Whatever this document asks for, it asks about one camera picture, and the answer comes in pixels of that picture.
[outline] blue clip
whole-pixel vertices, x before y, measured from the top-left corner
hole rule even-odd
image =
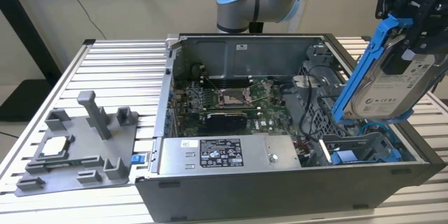
[[[401,160],[401,154],[397,149],[392,149],[391,154],[387,158],[383,159],[387,163],[400,162]]]
[[[344,164],[344,163],[353,163],[357,161],[357,157],[355,156],[353,151],[339,151],[331,155],[331,160],[333,161],[335,165]]]
[[[145,163],[147,155],[135,154],[131,157],[131,165],[141,165]]]

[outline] aluminum extrusion table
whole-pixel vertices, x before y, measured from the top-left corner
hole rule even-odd
[[[360,37],[337,38],[357,58],[367,47]],[[87,115],[76,102],[79,91],[95,90],[96,103],[112,113],[129,106],[140,114],[135,153],[152,148],[161,76],[164,40],[97,40],[83,45],[36,116],[0,164],[0,223],[151,223],[135,186],[67,191],[17,198],[16,182],[35,154],[53,108],[69,116]],[[415,106],[409,123],[448,163],[448,108],[428,93]],[[143,171],[133,166],[131,176]],[[448,223],[448,168],[421,186],[403,188],[372,210],[248,219],[228,223]]]

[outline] floor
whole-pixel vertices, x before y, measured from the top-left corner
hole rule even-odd
[[[7,100],[8,96],[16,89],[17,85],[0,86],[0,104]],[[1,122],[0,121],[0,132],[8,133],[15,136],[20,136],[23,130],[25,129],[28,122]],[[0,134],[0,162],[5,158],[13,144],[16,143],[16,138]]]

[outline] motherboard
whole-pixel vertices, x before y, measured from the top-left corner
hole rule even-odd
[[[179,136],[296,135],[283,85],[272,78],[185,82],[176,89]]]

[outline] warning label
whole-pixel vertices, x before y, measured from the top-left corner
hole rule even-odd
[[[201,166],[243,166],[243,150],[239,138],[201,140]]]

